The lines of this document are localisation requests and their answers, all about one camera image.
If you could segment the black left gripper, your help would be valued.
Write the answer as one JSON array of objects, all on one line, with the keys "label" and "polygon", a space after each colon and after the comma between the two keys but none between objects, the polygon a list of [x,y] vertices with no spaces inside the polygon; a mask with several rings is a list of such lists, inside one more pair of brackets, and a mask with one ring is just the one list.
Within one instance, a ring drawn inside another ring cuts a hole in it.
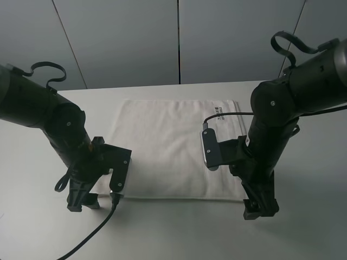
[{"label": "black left gripper", "polygon": [[113,159],[110,145],[105,144],[101,136],[94,137],[89,148],[91,151],[80,155],[68,170],[67,209],[70,212],[81,212],[83,200],[84,206],[90,209],[100,208],[98,194],[90,193],[90,190],[102,176],[109,174]]}]

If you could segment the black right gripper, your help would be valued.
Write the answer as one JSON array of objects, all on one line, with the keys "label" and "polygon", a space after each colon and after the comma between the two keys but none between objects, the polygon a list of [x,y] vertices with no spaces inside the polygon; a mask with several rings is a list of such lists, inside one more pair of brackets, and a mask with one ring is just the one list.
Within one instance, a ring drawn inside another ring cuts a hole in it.
[{"label": "black right gripper", "polygon": [[231,140],[231,160],[229,169],[233,176],[240,178],[248,199],[244,199],[244,220],[273,217],[279,211],[274,193],[274,173],[268,163],[252,156],[245,145],[246,137]]}]

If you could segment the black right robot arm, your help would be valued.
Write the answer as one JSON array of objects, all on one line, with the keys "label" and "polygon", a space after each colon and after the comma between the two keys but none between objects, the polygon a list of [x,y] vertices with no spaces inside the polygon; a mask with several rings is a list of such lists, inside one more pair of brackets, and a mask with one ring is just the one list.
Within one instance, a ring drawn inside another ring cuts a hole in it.
[{"label": "black right robot arm", "polygon": [[231,141],[229,169],[245,189],[245,220],[273,217],[274,167],[301,116],[346,103],[346,41],[294,67],[252,92],[253,120],[247,136]]}]

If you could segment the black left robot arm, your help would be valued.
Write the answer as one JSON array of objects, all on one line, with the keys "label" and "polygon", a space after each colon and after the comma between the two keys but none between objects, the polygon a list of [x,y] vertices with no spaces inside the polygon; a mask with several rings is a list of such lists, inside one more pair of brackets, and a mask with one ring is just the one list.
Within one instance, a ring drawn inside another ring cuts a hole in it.
[{"label": "black left robot arm", "polygon": [[108,173],[103,149],[105,141],[91,139],[85,129],[86,114],[79,106],[50,86],[67,77],[50,79],[44,87],[29,80],[41,67],[65,69],[53,62],[38,62],[25,72],[15,66],[1,66],[1,119],[17,125],[40,129],[68,168],[55,186],[56,192],[69,188],[67,208],[80,212],[83,206],[98,209],[98,195],[91,189]]}]

